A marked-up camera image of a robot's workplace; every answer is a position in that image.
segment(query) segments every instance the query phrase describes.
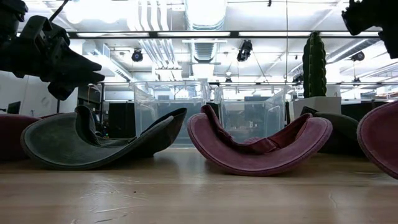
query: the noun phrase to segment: white planter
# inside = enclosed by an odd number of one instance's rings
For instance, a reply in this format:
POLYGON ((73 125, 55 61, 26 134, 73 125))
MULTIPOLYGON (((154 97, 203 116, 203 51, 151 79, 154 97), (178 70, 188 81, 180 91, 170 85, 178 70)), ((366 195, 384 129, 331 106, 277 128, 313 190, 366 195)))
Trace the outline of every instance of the white planter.
POLYGON ((291 121, 300 116, 304 106, 320 112, 341 114, 341 97, 316 96, 293 101, 289 105, 291 121))

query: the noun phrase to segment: cactus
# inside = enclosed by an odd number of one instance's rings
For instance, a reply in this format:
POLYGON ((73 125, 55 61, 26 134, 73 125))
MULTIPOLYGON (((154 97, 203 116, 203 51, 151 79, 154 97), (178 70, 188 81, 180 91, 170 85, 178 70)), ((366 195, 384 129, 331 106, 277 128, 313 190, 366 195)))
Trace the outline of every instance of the cactus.
POLYGON ((325 45, 319 32, 312 32, 303 54, 304 98, 326 96, 325 57, 325 45))

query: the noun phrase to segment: wooden table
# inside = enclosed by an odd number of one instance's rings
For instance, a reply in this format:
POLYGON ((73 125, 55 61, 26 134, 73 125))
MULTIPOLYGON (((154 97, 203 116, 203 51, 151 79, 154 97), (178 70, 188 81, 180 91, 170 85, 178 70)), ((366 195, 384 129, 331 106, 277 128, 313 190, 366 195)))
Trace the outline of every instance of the wooden table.
POLYGON ((398 181, 323 154, 275 177, 224 174, 195 149, 84 172, 24 161, 0 164, 0 223, 398 223, 398 181))

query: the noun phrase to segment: black equipment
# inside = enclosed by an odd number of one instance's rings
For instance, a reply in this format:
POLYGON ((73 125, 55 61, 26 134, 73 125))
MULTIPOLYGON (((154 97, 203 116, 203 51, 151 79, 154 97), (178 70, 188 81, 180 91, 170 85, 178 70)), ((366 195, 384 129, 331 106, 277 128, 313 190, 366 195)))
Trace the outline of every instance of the black equipment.
POLYGON ((32 16, 17 37, 28 8, 21 0, 0 0, 0 70, 18 78, 33 75, 50 82, 49 92, 58 100, 66 100, 78 86, 105 78, 94 72, 101 70, 101 65, 71 50, 66 30, 51 22, 67 2, 50 20, 32 16))
POLYGON ((244 40, 241 48, 239 49, 238 57, 239 62, 244 62, 250 57, 250 51, 253 50, 253 45, 250 40, 244 40))
POLYGON ((19 114, 21 108, 21 102, 15 102, 8 104, 7 114, 19 114))
POLYGON ((133 62, 140 62, 144 57, 142 56, 141 49, 135 49, 131 56, 133 62))
POLYGON ((365 54, 362 51, 360 51, 360 52, 354 54, 353 56, 351 56, 350 59, 354 62, 357 62, 357 61, 360 62, 365 59, 365 54))
POLYGON ((379 37, 384 41, 391 59, 398 58, 398 9, 396 0, 349 0, 342 17, 351 35, 358 35, 372 26, 381 27, 379 37))

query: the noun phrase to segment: transparent storage box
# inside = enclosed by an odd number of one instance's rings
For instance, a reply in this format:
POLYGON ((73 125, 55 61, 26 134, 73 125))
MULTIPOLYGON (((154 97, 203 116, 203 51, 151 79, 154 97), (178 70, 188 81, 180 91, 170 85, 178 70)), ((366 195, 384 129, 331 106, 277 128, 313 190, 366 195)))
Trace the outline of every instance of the transparent storage box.
POLYGON ((285 124, 285 95, 288 86, 221 86, 215 91, 220 121, 234 140, 268 137, 285 124))
POLYGON ((200 113, 200 108, 208 101, 210 87, 207 83, 198 81, 135 82, 131 84, 131 89, 134 91, 138 136, 163 115, 179 108, 186 108, 187 116, 174 146, 192 146, 187 132, 187 121, 192 115, 200 113))

